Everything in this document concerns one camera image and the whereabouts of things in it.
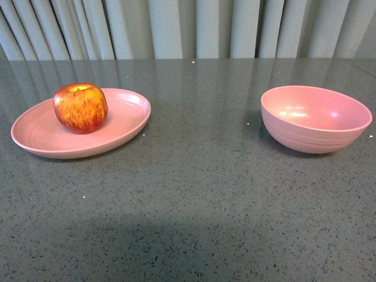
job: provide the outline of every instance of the bowl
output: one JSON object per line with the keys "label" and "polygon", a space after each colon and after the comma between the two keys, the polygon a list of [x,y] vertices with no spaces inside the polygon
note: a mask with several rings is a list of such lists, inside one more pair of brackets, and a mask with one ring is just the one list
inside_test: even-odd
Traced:
{"label": "bowl", "polygon": [[268,90],[261,97],[261,113],[276,141],[312,154],[345,148],[372,122],[370,110],[361,102],[312,86]]}

